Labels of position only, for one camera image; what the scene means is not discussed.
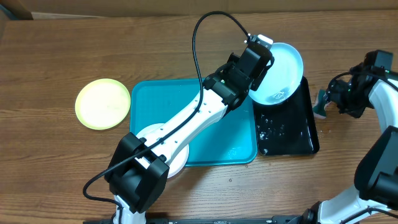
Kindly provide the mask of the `green and yellow sponge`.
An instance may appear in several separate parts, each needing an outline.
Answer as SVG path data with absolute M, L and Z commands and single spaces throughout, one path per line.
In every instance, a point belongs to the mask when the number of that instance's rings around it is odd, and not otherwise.
M 317 97 L 315 99 L 315 104 L 312 108 L 313 115 L 316 118 L 325 119 L 326 118 L 326 107 L 330 104 L 327 99 L 326 91 L 319 90 Z

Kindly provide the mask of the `light blue plate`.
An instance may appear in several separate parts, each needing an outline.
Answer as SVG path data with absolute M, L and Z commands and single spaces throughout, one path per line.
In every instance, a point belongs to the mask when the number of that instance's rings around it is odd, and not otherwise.
M 274 64 L 268 69 L 259 88 L 249 91 L 253 101 L 268 106 L 281 104 L 292 96 L 303 77 L 303 60 L 296 48 L 276 42 L 271 53 Z

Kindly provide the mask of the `pink plate with stain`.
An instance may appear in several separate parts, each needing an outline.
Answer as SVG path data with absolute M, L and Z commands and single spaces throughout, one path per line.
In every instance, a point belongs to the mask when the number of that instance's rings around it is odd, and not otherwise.
M 152 124 L 150 126 L 145 127 L 141 131 L 138 132 L 136 135 L 137 137 L 143 137 L 146 133 L 149 133 L 159 127 L 161 127 L 163 123 L 156 123 Z M 175 157 L 175 159 L 170 163 L 169 165 L 169 174 L 168 174 L 168 179 L 174 178 L 176 175 L 178 175 L 185 167 L 185 164 L 187 163 L 188 160 L 188 155 L 189 155 L 189 145 L 186 145 Z

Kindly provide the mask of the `yellow plate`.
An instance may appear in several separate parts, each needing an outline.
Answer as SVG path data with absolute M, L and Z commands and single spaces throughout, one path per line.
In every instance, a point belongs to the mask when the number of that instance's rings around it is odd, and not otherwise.
M 129 90 L 117 80 L 102 78 L 81 89 L 75 100 L 75 114 L 85 127 L 105 130 L 121 123 L 130 106 Z

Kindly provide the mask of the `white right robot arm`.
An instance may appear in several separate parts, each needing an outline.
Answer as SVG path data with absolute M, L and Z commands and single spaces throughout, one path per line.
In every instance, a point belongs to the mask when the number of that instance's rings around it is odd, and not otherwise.
M 313 112 L 322 114 L 334 102 L 340 113 L 360 117 L 365 108 L 376 110 L 381 136 L 359 163 L 354 184 L 336 197 L 317 202 L 296 223 L 359 223 L 397 211 L 397 73 L 385 65 L 357 65 L 345 82 L 339 75 L 318 94 Z

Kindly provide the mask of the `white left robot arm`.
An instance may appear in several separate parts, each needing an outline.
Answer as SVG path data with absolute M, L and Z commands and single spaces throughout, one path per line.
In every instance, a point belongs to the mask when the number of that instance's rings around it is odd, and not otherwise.
M 231 54 L 227 63 L 200 82 L 200 91 L 159 128 L 119 141 L 104 178 L 117 206 L 114 223 L 145 223 L 145 211 L 165 189 L 178 153 L 207 127 L 238 108 L 257 90 L 274 63 L 271 53 Z

